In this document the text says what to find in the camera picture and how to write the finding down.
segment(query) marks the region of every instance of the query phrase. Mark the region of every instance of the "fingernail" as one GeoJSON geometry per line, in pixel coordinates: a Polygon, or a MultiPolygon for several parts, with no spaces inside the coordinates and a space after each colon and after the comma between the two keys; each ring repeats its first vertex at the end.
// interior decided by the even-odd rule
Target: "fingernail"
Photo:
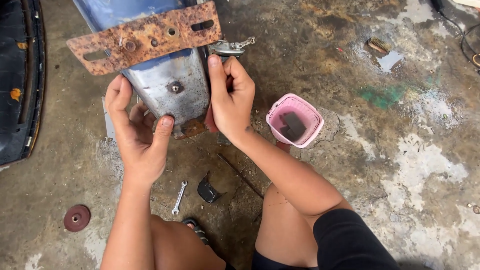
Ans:
{"type": "Polygon", "coordinates": [[[210,57],[208,57],[208,65],[210,65],[211,67],[216,67],[218,65],[218,62],[219,61],[219,57],[216,56],[216,55],[210,55],[210,57]]]}
{"type": "Polygon", "coordinates": [[[162,120],[162,125],[163,126],[171,126],[173,124],[173,120],[171,120],[170,118],[164,118],[162,120]]]}

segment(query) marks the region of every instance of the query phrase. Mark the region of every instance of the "metal rod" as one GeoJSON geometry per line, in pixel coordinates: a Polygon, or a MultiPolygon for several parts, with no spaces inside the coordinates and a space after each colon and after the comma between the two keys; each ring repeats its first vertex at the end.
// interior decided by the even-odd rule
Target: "metal rod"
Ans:
{"type": "Polygon", "coordinates": [[[232,163],[230,163],[230,161],[227,160],[227,158],[225,158],[222,154],[217,154],[218,157],[224,161],[226,164],[228,164],[230,166],[230,168],[232,168],[232,170],[245,182],[245,184],[247,184],[258,196],[260,196],[260,198],[264,198],[264,196],[262,195],[262,193],[260,192],[260,190],[258,190],[247,178],[245,178],[245,176],[243,176],[238,170],[237,168],[235,168],[232,163]]]}

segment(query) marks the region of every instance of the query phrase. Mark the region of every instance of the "grinding disc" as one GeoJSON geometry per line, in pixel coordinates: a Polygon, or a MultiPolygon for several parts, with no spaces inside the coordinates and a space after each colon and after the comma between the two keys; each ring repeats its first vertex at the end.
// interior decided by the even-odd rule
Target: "grinding disc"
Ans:
{"type": "Polygon", "coordinates": [[[83,205],[76,205],[68,209],[63,218],[63,225],[70,232],[83,230],[90,221],[90,210],[83,205]]]}

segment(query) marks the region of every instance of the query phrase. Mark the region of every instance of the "leg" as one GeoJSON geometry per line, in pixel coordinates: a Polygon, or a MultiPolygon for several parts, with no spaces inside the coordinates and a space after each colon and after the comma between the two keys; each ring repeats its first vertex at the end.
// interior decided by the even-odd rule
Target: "leg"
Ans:
{"type": "Polygon", "coordinates": [[[151,216],[156,270],[224,270],[226,263],[193,230],[176,221],[151,216]]]}
{"type": "Polygon", "coordinates": [[[312,229],[274,184],[265,193],[255,249],[264,257],[289,266],[318,266],[312,229]]]}

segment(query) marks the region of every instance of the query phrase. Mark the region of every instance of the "sandal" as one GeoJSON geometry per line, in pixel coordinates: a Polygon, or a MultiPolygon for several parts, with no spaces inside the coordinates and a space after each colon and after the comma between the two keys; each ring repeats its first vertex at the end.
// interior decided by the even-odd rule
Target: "sandal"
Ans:
{"type": "Polygon", "coordinates": [[[200,240],[205,244],[208,245],[208,239],[205,237],[205,232],[202,230],[198,222],[194,218],[186,218],[181,221],[185,225],[187,224],[193,224],[193,231],[195,234],[200,237],[200,240]]]}

